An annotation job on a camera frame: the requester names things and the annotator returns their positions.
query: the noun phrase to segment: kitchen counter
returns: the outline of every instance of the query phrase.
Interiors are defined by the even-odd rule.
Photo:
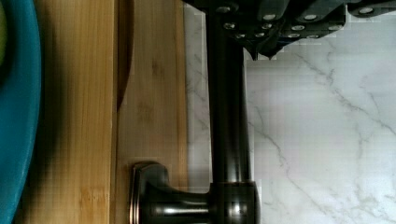
[[[185,11],[190,190],[206,192],[210,122],[204,16]],[[261,224],[396,222],[395,15],[247,56],[247,112]]]

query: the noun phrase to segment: wood grain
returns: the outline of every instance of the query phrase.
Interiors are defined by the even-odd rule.
[[[137,161],[161,162],[171,184],[185,189],[181,1],[35,5],[42,112],[15,223],[128,223],[129,171]]]
[[[16,223],[111,223],[117,125],[115,0],[35,0],[43,98]]]
[[[187,187],[183,6],[178,0],[134,0],[131,14],[132,64],[119,110],[117,224],[128,223],[132,164],[159,161],[173,187]]]

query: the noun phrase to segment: teal bowl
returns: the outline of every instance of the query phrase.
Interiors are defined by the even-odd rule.
[[[35,146],[41,50],[32,0],[1,0],[8,42],[0,67],[0,224],[11,223]]]

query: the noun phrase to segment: gray marble veining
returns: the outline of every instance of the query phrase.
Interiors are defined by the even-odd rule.
[[[191,191],[210,182],[204,16],[186,7]],[[247,56],[262,224],[396,223],[396,16],[348,16],[273,60]]]

